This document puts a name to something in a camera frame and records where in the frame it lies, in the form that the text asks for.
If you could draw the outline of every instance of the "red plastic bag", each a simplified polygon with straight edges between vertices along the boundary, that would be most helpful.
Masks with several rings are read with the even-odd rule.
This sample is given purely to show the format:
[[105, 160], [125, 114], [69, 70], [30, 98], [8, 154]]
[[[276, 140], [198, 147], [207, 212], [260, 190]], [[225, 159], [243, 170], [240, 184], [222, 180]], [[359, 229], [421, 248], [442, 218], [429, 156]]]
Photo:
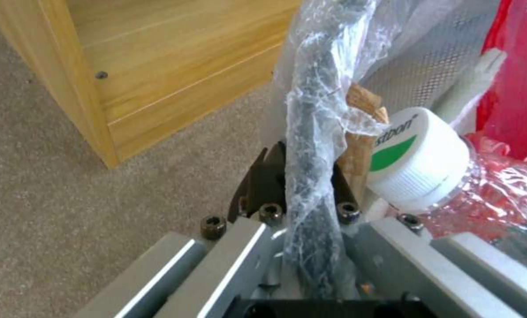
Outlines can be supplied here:
[[527, 0], [501, 2], [483, 52], [491, 48], [508, 58], [479, 103], [477, 130], [509, 145], [510, 157], [527, 159]]

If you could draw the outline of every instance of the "screw hole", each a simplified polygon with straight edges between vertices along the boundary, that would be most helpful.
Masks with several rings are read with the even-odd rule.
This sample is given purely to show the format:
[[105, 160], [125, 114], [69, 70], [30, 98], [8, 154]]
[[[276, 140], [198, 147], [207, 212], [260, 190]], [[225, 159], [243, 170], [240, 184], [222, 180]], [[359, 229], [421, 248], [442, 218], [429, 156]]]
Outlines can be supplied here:
[[268, 205], [264, 210], [267, 213], [275, 213], [277, 212], [277, 207], [275, 207], [275, 205]]
[[108, 73], [106, 73], [105, 71], [99, 71], [99, 72], [96, 72], [94, 77], [96, 79], [106, 79], [106, 78], [108, 78]]
[[219, 225], [220, 224], [220, 218], [219, 217], [210, 217], [206, 220], [207, 224], [210, 225]]
[[354, 207], [353, 204], [344, 204], [342, 205], [342, 209], [348, 211], [348, 212], [355, 212], [356, 211], [356, 207]]
[[414, 216], [410, 216], [410, 215], [405, 215], [405, 216], [403, 217], [403, 221], [405, 221], [405, 222], [407, 222], [407, 223], [409, 223], [409, 224], [411, 224], [411, 225], [417, 225], [418, 222], [419, 222], [418, 219], [417, 219], [416, 217], [414, 217]]

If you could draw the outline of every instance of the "white bottle cap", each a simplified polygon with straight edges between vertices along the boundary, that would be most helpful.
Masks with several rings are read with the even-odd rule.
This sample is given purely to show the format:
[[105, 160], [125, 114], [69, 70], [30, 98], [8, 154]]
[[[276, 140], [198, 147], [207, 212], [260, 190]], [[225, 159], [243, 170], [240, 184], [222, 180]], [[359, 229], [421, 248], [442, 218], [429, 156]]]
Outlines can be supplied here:
[[377, 139], [368, 187], [403, 212], [421, 212], [451, 193], [469, 164], [455, 131], [428, 109], [412, 107], [393, 115]]

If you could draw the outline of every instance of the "clear plastic bottle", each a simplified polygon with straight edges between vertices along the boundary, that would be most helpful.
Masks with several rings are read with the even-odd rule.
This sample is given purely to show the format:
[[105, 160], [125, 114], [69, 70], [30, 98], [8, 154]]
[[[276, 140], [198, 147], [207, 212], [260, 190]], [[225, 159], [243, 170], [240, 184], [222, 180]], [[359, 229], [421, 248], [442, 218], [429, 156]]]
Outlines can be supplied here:
[[471, 232], [527, 266], [527, 165], [476, 153], [427, 109], [391, 122], [374, 149], [370, 189], [397, 213], [418, 215], [434, 238]]

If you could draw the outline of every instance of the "wooden panel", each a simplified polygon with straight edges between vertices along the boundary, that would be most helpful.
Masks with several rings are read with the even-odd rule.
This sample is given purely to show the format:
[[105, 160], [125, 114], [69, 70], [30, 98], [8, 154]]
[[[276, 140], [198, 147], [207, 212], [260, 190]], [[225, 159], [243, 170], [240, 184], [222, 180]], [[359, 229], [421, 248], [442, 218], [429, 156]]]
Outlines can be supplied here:
[[69, 1], [109, 123], [281, 43], [299, 2]]
[[106, 165], [117, 165], [94, 78], [66, 3], [0, 0], [0, 29]]
[[125, 160], [193, 121], [225, 105], [236, 94], [269, 81], [280, 45], [242, 61], [138, 113], [116, 121], [110, 130]]

